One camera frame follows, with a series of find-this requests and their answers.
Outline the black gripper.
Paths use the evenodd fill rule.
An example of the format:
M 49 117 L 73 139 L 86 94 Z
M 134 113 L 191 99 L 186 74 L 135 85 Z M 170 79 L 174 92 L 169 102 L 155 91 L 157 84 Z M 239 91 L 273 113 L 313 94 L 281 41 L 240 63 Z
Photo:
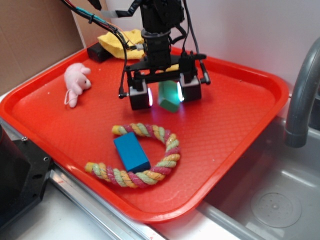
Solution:
M 184 29 L 180 29 L 181 36 L 171 39 L 171 31 L 164 33 L 150 33 L 141 31 L 144 39 L 143 50 L 145 57 L 138 63 L 125 68 L 129 90 L 129 100 L 132 110 L 148 109 L 153 105 L 152 91 L 148 84 L 168 80 L 179 80 L 183 102 L 201 99 L 201 83 L 207 83 L 207 70 L 202 62 L 207 56 L 202 53 L 186 52 L 179 55 L 171 54 L 171 46 L 188 36 Z M 199 80 L 196 61 L 199 61 L 203 78 Z M 179 70 L 162 72 L 172 65 L 178 64 Z

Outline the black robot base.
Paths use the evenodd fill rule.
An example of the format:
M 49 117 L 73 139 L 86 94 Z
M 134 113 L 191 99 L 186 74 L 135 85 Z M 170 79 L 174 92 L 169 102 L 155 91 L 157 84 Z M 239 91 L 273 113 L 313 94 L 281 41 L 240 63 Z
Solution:
M 31 140 L 12 140 L 0 128 L 0 229 L 43 199 L 53 160 Z

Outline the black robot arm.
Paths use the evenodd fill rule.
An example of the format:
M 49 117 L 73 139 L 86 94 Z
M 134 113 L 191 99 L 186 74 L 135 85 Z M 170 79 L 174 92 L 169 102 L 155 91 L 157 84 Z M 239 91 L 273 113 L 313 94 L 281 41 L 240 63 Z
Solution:
M 153 104 L 150 84 L 158 84 L 158 104 L 176 112 L 182 102 L 201 99 L 201 85 L 211 83 L 204 65 L 205 54 L 199 51 L 174 55 L 171 47 L 194 35 L 184 0 L 136 0 L 129 13 L 140 8 L 144 40 L 144 58 L 125 68 L 133 110 L 148 109 Z

